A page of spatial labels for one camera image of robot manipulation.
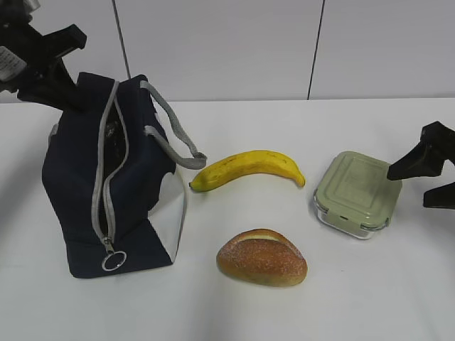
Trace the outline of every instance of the bread crust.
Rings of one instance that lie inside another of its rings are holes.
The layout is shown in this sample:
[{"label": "bread crust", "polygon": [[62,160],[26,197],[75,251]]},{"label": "bread crust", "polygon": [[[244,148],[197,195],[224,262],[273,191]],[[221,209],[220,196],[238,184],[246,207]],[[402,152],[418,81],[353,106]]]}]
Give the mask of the bread crust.
[{"label": "bread crust", "polygon": [[228,276],[265,286],[295,286],[308,272],[300,251],[270,229],[235,236],[218,252],[217,264]]}]

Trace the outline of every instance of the zipper pull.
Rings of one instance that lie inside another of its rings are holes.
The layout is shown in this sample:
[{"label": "zipper pull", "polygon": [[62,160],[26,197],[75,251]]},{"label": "zipper pull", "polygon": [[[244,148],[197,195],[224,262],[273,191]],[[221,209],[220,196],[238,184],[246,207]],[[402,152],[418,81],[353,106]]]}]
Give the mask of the zipper pull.
[{"label": "zipper pull", "polygon": [[[102,263],[101,263],[102,269],[106,272],[117,270],[127,260],[127,253],[124,251],[115,251],[114,247],[112,246],[112,240],[110,239],[110,237],[105,237],[102,240],[102,243],[105,246],[106,253],[107,253],[107,256],[102,260]],[[112,268],[108,268],[106,266],[107,261],[116,255],[120,255],[121,259],[115,266],[113,266]]]}]

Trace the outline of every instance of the lunch bag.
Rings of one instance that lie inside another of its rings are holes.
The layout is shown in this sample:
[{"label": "lunch bag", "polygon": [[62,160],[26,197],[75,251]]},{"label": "lunch bag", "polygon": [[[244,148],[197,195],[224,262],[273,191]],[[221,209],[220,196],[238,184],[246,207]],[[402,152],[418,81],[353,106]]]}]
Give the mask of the lunch bag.
[{"label": "lunch bag", "polygon": [[[95,278],[172,265],[185,210],[176,164],[197,170],[206,157],[145,76],[118,82],[81,72],[77,89],[87,109],[63,111],[42,169],[71,274]],[[192,158],[170,147],[151,96]]]}]

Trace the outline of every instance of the glass food container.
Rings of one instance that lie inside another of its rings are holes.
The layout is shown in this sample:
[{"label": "glass food container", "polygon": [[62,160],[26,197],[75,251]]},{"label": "glass food container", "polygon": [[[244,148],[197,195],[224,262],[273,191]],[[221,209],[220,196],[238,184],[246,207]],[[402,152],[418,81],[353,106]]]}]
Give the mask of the glass food container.
[{"label": "glass food container", "polygon": [[387,179],[389,163],[345,151],[332,162],[314,193],[318,218],[359,239],[390,224],[402,181]]}]

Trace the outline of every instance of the yellow banana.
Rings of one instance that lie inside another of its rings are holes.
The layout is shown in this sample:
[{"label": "yellow banana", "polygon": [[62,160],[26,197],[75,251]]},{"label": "yellow banana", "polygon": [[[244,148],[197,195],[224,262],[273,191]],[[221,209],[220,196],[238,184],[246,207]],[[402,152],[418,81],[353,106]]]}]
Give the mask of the yellow banana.
[{"label": "yellow banana", "polygon": [[279,175],[294,180],[299,187],[305,185],[305,177],[290,157],[276,151],[246,151],[205,167],[190,182],[190,187],[196,192],[207,192],[256,173]]}]

